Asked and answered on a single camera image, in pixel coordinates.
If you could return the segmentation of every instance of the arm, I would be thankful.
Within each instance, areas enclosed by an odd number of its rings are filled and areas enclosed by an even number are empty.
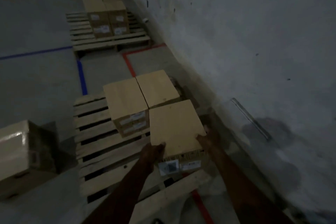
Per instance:
[[[162,158],[165,145],[147,144],[139,160],[125,175],[119,186],[109,195],[82,224],[128,224],[135,204],[148,175],[153,172],[154,162]]]
[[[197,140],[215,162],[240,223],[293,224],[224,152],[219,143],[218,133],[209,128],[206,128],[206,131],[207,135],[198,135]]]

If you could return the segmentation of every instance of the hand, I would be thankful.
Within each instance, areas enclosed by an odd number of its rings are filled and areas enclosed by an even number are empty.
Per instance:
[[[149,167],[150,172],[153,172],[154,162],[162,159],[165,147],[166,143],[159,145],[146,144],[141,150],[139,161]]]
[[[219,133],[216,130],[209,128],[208,126],[204,126],[204,130],[207,133],[206,136],[197,135],[196,139],[202,148],[209,152],[209,150],[213,147],[220,148],[221,147],[221,138],[219,137]]]

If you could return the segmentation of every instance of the warehouse floor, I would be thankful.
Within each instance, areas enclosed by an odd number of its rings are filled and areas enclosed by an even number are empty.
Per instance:
[[[132,0],[124,1],[133,13],[140,13]],[[55,129],[63,149],[74,155],[72,105],[82,95],[82,88],[65,13],[82,11],[82,0],[0,0],[0,3],[3,25],[0,127],[26,119],[47,125]],[[150,35],[156,44],[162,43],[154,31]],[[38,52],[54,48],[63,49]],[[192,85],[186,71],[165,46],[128,55],[128,59],[136,74],[164,69],[181,86]],[[101,92],[109,82],[132,77],[122,55],[114,51],[91,53],[81,63],[89,94]],[[198,104],[206,107],[206,100],[197,90],[192,86],[189,89]],[[74,165],[72,162],[69,165],[72,168],[13,202],[0,203],[0,218],[4,223],[81,223],[95,205],[88,208],[86,199],[80,196],[78,170]],[[243,165],[252,170],[250,163]],[[239,223],[220,177],[201,187],[199,193],[215,223]],[[164,223],[206,223],[190,195],[144,223],[155,217]]]

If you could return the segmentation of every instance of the white wall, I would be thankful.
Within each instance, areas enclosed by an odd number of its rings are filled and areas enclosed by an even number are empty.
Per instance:
[[[235,97],[272,135],[234,121],[282,195],[306,213],[335,212],[335,0],[135,1],[223,120]]]

